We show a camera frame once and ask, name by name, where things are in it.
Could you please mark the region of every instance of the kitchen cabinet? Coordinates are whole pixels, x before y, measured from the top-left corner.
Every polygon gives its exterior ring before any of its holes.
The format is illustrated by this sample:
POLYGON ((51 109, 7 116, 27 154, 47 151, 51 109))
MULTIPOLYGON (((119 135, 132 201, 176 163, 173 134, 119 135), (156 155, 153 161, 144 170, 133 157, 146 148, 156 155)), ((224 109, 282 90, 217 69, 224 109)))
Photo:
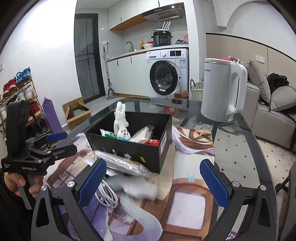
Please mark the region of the kitchen cabinet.
POLYGON ((180 2, 182 2, 182 0, 181 1, 180 0, 159 0, 159 6, 163 7, 163 6, 180 3, 180 2))
POLYGON ((121 17, 121 11, 122 11, 122 5, 123 1, 118 2, 111 8, 109 8, 109 29, 112 29, 113 27, 117 26, 121 23, 122 17, 121 17))
POLYGON ((137 0, 121 0, 121 2, 121 17, 123 22, 138 15, 137 0))
POLYGON ((147 67, 146 53, 133 55, 131 59, 135 93, 136 95, 145 96, 147 89, 152 89, 149 77, 150 70, 147 67))
POLYGON ((158 0, 137 0, 138 14, 147 12, 151 9, 158 8, 158 0))
POLYGON ((131 57, 108 62, 110 81, 115 93, 135 94, 131 57))
POLYGON ((137 0, 121 0, 109 8, 109 29, 138 15, 137 0))

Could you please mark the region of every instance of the black jacket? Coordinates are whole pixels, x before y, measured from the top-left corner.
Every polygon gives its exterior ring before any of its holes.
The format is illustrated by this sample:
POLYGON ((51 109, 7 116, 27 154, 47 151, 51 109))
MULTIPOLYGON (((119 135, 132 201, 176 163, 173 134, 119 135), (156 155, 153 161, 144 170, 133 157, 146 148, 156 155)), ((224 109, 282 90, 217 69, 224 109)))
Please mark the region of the black jacket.
POLYGON ((6 187, 0 168, 0 239, 30 241, 32 215, 33 211, 25 208, 22 198, 6 187))
POLYGON ((287 76, 284 75, 272 73, 267 76, 267 81, 270 88, 270 94, 272 94, 277 88, 280 88, 282 86, 289 86, 287 76))

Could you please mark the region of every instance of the kitchen counter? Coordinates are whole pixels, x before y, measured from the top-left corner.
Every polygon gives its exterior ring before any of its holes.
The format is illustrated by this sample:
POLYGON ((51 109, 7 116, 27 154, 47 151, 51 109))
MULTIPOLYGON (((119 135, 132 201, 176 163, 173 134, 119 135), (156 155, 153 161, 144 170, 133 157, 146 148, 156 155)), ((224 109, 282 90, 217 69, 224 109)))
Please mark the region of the kitchen counter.
MULTIPOLYGON (((189 48, 188 44, 183 44, 183 45, 173 45, 174 48, 189 48)), ((137 55, 137 54, 142 54, 142 53, 146 53, 148 51, 152 51, 152 50, 158 50, 158 49, 171 49, 172 45, 166 45, 166 46, 159 46, 159 47, 153 47, 150 49, 142 49, 142 50, 137 50, 137 51, 133 51, 130 53, 125 53, 116 57, 112 57, 112 58, 108 58, 107 62, 110 62, 112 60, 116 60, 116 59, 120 59, 120 58, 124 58, 124 57, 128 57, 128 56, 132 56, 132 55, 137 55)))

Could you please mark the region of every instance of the faucet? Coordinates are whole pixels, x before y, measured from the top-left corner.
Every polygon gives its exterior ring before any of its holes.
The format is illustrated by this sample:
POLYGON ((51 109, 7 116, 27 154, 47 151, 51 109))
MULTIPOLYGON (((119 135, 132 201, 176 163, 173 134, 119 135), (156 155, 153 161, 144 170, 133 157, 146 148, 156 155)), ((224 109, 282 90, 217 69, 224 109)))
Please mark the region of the faucet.
POLYGON ((132 42, 130 42, 130 41, 127 41, 127 42, 126 42, 126 45, 128 45, 128 43, 130 43, 130 44, 131 44, 131 50, 130 50, 130 52, 133 52, 133 44, 132 44, 132 42))

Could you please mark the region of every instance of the plastic bag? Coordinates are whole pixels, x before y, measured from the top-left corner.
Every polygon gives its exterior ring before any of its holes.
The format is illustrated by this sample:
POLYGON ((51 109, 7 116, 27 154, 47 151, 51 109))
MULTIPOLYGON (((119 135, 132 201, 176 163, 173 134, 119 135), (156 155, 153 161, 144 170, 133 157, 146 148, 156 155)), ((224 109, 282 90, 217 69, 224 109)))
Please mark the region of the plastic bag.
POLYGON ((137 131, 136 134, 134 134, 129 141, 136 142, 136 143, 145 143, 146 141, 150 140, 152 137, 154 126, 148 125, 144 128, 137 131))
POLYGON ((129 174, 132 176, 144 176, 144 177, 154 177, 155 174, 149 171, 147 167, 139 162, 116 156, 111 153, 95 150, 89 153, 89 159, 84 159, 84 161, 90 166, 95 163, 98 158, 106 161, 107 168, 129 174))

